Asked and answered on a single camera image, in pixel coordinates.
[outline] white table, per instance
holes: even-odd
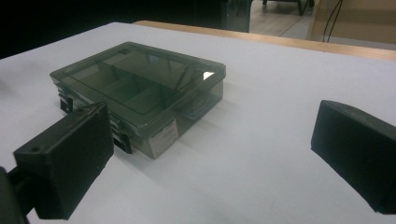
[[[125,41],[226,64],[224,98],[155,161],[115,148],[67,223],[395,223],[310,149],[323,99],[396,125],[392,61],[110,23],[0,61],[0,165],[64,116],[50,72]]]

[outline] floor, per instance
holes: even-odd
[[[250,10],[249,31],[253,34],[275,35],[295,39],[306,39],[312,18],[312,7],[306,7],[303,16],[299,15],[297,3],[254,0]],[[396,50],[395,44],[332,37],[332,43],[361,46],[377,49]]]

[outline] dark background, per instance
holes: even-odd
[[[0,59],[113,21],[164,21],[221,28],[227,0],[13,1],[1,6]]]

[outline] table edge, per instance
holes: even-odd
[[[136,21],[133,24],[166,29],[166,30],[201,34],[201,35],[216,35],[222,37],[244,39],[248,41],[275,44],[275,45],[298,48],[298,49],[311,49],[311,50],[345,54],[345,55],[358,56],[358,57],[371,58],[371,59],[396,61],[396,50],[390,50],[390,49],[372,49],[366,47],[323,43],[318,41],[292,39],[292,38],[270,36],[270,35],[256,35],[256,34],[242,33],[236,31],[226,31],[220,29],[173,24],[173,23],[166,23],[159,21]]]

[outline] transparent container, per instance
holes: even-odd
[[[117,146],[155,159],[223,94],[225,65],[126,42],[50,74],[61,109],[106,102]]]

